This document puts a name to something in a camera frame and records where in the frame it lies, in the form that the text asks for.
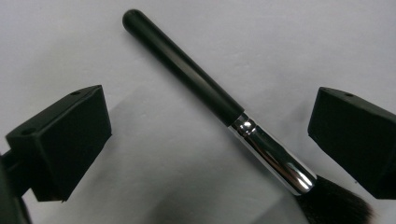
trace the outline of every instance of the metal ferrule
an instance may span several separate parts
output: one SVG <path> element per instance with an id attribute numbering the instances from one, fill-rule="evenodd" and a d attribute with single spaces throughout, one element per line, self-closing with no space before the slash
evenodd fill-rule
<path id="1" fill-rule="evenodd" d="M 316 175 L 247 114 L 243 113 L 229 129 L 292 194 L 305 194 L 315 186 Z"/>

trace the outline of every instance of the brush handle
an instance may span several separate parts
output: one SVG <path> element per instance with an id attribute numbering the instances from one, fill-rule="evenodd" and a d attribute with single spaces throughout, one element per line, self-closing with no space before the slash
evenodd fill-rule
<path id="1" fill-rule="evenodd" d="M 142 12 L 129 10 L 122 22 L 125 29 L 194 92 L 291 193 L 301 195 L 314 187 L 316 176 L 245 114 L 242 106 Z"/>
<path id="2" fill-rule="evenodd" d="M 122 22 L 224 125 L 230 126 L 242 114 L 244 108 L 142 12 L 130 10 Z"/>

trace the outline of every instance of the black bristles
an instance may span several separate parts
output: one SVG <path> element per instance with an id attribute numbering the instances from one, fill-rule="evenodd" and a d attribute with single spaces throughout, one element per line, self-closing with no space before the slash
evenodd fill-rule
<path id="1" fill-rule="evenodd" d="M 296 200 L 310 224 L 368 224 L 372 217 L 368 203 L 321 176 L 311 191 Z"/>

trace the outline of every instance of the silver ferrule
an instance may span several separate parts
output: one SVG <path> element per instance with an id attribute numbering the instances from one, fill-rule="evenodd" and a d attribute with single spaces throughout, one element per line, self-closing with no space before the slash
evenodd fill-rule
<path id="1" fill-rule="evenodd" d="M 229 129 L 292 194 L 305 194 L 315 186 L 316 175 L 247 114 L 243 113 Z"/>

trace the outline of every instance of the small hole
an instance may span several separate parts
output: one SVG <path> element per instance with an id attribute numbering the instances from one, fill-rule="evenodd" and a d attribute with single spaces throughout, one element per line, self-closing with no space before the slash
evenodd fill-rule
<path id="1" fill-rule="evenodd" d="M 26 129 L 21 132 L 22 135 L 28 135 L 35 132 L 35 128 Z"/>

